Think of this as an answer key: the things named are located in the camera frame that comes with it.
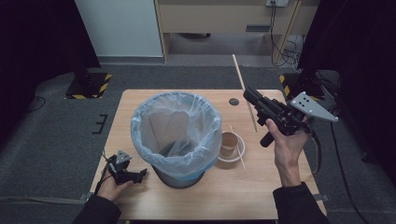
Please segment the white wall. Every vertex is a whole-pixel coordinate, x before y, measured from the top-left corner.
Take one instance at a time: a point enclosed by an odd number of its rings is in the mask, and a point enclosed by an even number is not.
[[[97,56],[162,57],[153,0],[76,0]]]

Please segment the plastic bag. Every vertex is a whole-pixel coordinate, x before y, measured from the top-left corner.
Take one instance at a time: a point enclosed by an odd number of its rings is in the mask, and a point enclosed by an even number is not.
[[[221,116],[198,94],[160,93],[136,109],[131,135],[144,161],[175,179],[194,179],[218,159]]]

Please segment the power outlet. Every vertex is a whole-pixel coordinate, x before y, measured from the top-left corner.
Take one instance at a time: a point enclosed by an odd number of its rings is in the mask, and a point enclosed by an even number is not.
[[[272,7],[273,6],[273,2],[275,3],[275,5],[277,7],[286,7],[288,5],[288,3],[289,3],[289,0],[267,0],[265,5],[267,7]]]

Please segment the human hand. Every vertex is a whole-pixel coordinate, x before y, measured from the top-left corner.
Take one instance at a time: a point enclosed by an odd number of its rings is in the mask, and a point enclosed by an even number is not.
[[[301,185],[298,159],[308,140],[308,134],[299,132],[286,136],[279,131],[273,120],[265,121],[268,131],[275,140],[275,165],[283,187]]]
[[[104,177],[104,181],[102,186],[99,188],[97,196],[102,198],[106,198],[109,201],[115,203],[116,200],[120,197],[121,193],[131,187],[134,184],[134,181],[128,181],[123,183],[122,185],[117,185],[116,180],[111,173],[106,170],[106,174]]]

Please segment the black curtain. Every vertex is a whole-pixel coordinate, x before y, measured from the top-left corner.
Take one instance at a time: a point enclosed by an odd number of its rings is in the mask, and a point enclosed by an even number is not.
[[[364,150],[396,185],[396,3],[322,0],[299,67],[337,71],[336,99]]]
[[[100,67],[73,0],[0,0],[0,144],[40,82],[74,72],[70,52],[75,63]]]

